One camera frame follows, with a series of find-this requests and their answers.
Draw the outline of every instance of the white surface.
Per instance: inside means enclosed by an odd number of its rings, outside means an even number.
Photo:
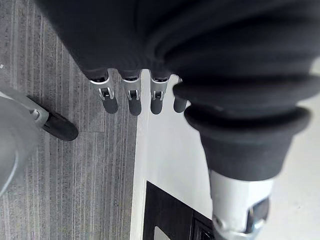
[[[149,181],[211,219],[205,153],[199,133],[173,109],[172,76],[159,115],[150,112],[150,75],[142,72],[142,113],[138,117],[133,177],[131,240],[142,239],[145,187]]]
[[[138,117],[131,240],[142,239],[146,180],[211,218],[209,177],[198,133],[173,110],[170,80],[160,115],[149,112],[149,74],[142,76]],[[267,225],[257,240],[317,240],[320,234],[320,97],[303,103],[314,112],[274,182]]]

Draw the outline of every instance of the robotic arm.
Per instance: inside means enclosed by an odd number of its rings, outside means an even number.
[[[184,115],[201,136],[215,236],[254,239],[267,219],[273,178],[310,118],[296,105],[320,90],[309,75],[320,55],[320,1],[36,2],[91,82],[101,84],[107,68],[183,79],[173,90],[191,102]],[[167,78],[158,79],[153,85],[164,86]]]

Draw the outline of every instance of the metal bracket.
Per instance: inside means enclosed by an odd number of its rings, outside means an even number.
[[[139,74],[137,78],[122,79],[122,81],[124,83],[124,90],[127,98],[130,101],[132,98],[139,100],[141,97],[141,74]]]
[[[162,101],[165,97],[169,79],[153,79],[150,78],[151,99],[160,98]]]
[[[93,85],[95,89],[98,89],[99,97],[105,101],[105,97],[110,97],[110,99],[114,99],[115,91],[113,89],[111,78],[109,75],[102,77],[100,79],[89,80],[89,82]]]

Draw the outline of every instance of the gray carpet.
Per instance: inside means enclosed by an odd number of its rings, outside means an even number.
[[[129,239],[137,118],[112,76],[119,111],[109,115],[32,1],[0,0],[0,81],[80,131],[73,142],[42,131],[0,198],[0,239]]]

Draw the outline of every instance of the silver metal component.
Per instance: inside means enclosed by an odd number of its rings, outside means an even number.
[[[151,99],[160,98],[162,101],[165,97],[169,79],[153,79],[150,78]]]
[[[97,82],[89,80],[89,82],[93,85],[95,89],[98,89],[99,96],[103,101],[106,100],[105,97],[107,96],[110,96],[110,99],[114,99],[115,92],[109,75],[107,78],[105,78],[104,81]]]
[[[209,171],[209,178],[215,230],[226,240],[255,239],[265,220],[258,219],[247,229],[249,213],[270,196],[273,179],[241,181],[213,170]]]
[[[115,92],[110,88],[98,88],[99,97],[105,101],[106,97],[110,97],[110,99],[114,99]]]
[[[138,78],[122,79],[122,81],[127,98],[132,100],[132,91],[135,91],[136,99],[139,100],[141,97],[141,73]]]
[[[46,111],[43,107],[36,104],[30,98],[26,97],[22,93],[14,90],[11,87],[1,86],[0,87],[0,96],[7,99],[12,99],[16,103],[22,105],[33,115],[35,125],[38,128],[42,128],[45,125],[46,121],[49,118],[49,112]]]
[[[37,120],[40,117],[40,113],[38,112],[38,110],[34,109],[31,112],[31,116],[33,117],[34,120]]]

